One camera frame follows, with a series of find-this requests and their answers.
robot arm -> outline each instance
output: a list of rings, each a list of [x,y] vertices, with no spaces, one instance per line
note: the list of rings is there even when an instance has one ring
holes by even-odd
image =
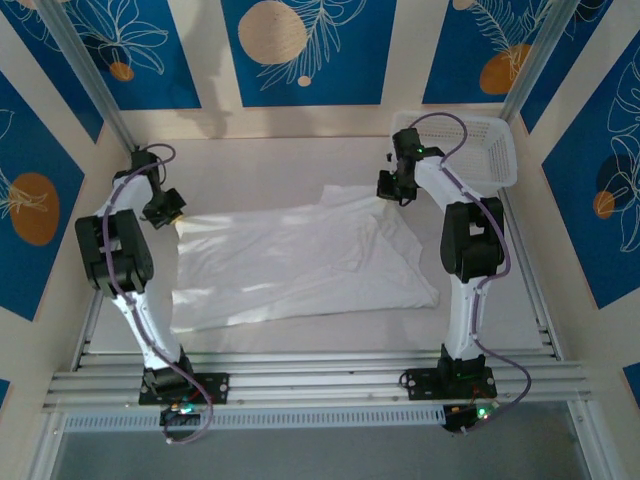
[[[121,176],[114,181],[114,191],[120,187],[125,178],[126,176]],[[154,190],[161,191],[159,185],[157,188],[153,188],[153,185],[153,177],[139,175],[122,190],[112,205],[109,228],[111,238],[108,243],[113,251],[117,275],[119,279],[124,280],[120,281],[120,285],[135,301],[144,333],[139,331],[126,300],[113,289],[103,256],[95,255],[92,261],[87,261],[90,252],[97,252],[99,248],[105,247],[105,242],[101,245],[97,242],[102,239],[101,218],[105,214],[107,204],[102,206],[94,216],[78,220],[76,232],[83,258],[85,258],[87,277],[94,287],[98,287],[106,297],[111,299],[127,319],[142,350],[145,367],[150,370],[161,370],[166,367],[166,362],[153,352],[142,335],[146,334],[146,337],[151,339],[172,362],[178,362],[180,359],[180,344],[169,329],[171,312],[161,308],[161,302],[157,301],[160,294],[153,279],[151,253],[138,223],[138,219],[147,218],[145,210],[148,213],[148,205],[154,198]]]
[[[495,397],[492,372],[485,367],[475,336],[482,324],[489,286],[486,279],[496,274],[504,251],[489,219],[471,198],[480,199],[503,231],[502,203],[498,198],[482,198],[455,172],[445,171],[443,152],[424,147],[415,128],[396,133],[393,145],[397,169],[380,172],[378,196],[406,206],[421,187],[433,197],[444,212],[440,257],[451,277],[450,324],[438,368],[405,372],[415,385],[410,399],[474,398],[479,387]]]

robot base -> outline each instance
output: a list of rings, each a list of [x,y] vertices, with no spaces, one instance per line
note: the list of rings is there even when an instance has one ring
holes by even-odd
[[[195,373],[193,378],[204,387],[206,392],[211,396],[211,401],[214,405],[226,405],[227,394],[229,393],[229,374],[228,373]],[[204,397],[199,394],[198,390],[191,387],[191,394],[185,394],[187,398],[193,396],[188,400],[188,403],[193,405],[204,405],[207,402]],[[147,405],[167,405],[167,397],[163,397],[154,393],[150,389],[145,380],[142,381],[140,387],[140,397],[138,398],[138,404]]]
[[[485,367],[485,357],[454,360],[442,346],[436,368],[411,368],[402,374],[401,384],[409,400],[456,400],[498,395],[493,372]]]

vent grille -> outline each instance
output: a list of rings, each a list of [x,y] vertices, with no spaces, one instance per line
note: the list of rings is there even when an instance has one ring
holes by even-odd
[[[157,431],[161,427],[158,412],[128,412],[105,414],[74,414],[67,418],[65,432],[122,432]],[[211,428],[220,430],[269,428],[376,427],[398,425],[443,425],[441,406],[421,405],[370,408],[313,408],[313,409],[219,409],[214,411]],[[199,424],[193,419],[184,426]]]

metal pole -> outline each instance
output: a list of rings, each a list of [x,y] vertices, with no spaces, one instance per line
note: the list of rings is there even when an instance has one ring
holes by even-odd
[[[502,106],[500,118],[511,123],[518,115],[522,105],[529,97],[533,86],[538,81],[547,60],[553,53],[558,40],[564,33],[571,16],[576,11],[580,0],[547,0],[553,2],[549,15],[540,28],[540,33],[527,55],[520,73],[516,77],[511,90]]]
[[[131,152],[136,146],[133,135],[120,115],[118,105],[98,68],[89,56],[63,6],[55,0],[33,0],[38,14],[69,62],[73,73],[86,90],[104,121],[111,127],[122,147]]]

blue panel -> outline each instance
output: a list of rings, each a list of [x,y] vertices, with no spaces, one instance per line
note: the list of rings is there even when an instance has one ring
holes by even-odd
[[[0,378],[0,409],[4,404],[4,399],[7,397],[7,393],[9,393],[9,382]]]
[[[378,105],[395,6],[395,0],[222,0],[242,104]]]
[[[640,34],[543,164],[599,308],[640,287]]]
[[[2,2],[17,5],[17,0]],[[167,0],[70,0],[62,6],[122,110],[200,108]],[[22,23],[16,29],[23,38],[34,25],[44,28],[35,12],[30,23]],[[41,51],[37,59],[41,64],[41,58],[56,59],[48,74],[60,89],[72,73],[60,67],[62,54],[44,32],[31,33]]]
[[[59,53],[58,45],[49,35],[35,10],[17,0],[0,0],[0,10],[16,30],[31,54],[67,102],[78,121],[95,142],[100,135],[103,120],[86,94],[71,67]]]
[[[0,74],[0,306],[33,320],[84,174]]]
[[[569,73],[612,0],[582,0],[565,28],[520,113],[529,132],[538,123],[553,95]]]
[[[422,103],[502,102],[549,5],[451,0]]]
[[[629,382],[629,387],[631,387],[631,392],[636,399],[638,408],[640,408],[640,363],[634,363],[624,367],[622,370],[627,377],[627,382]]]

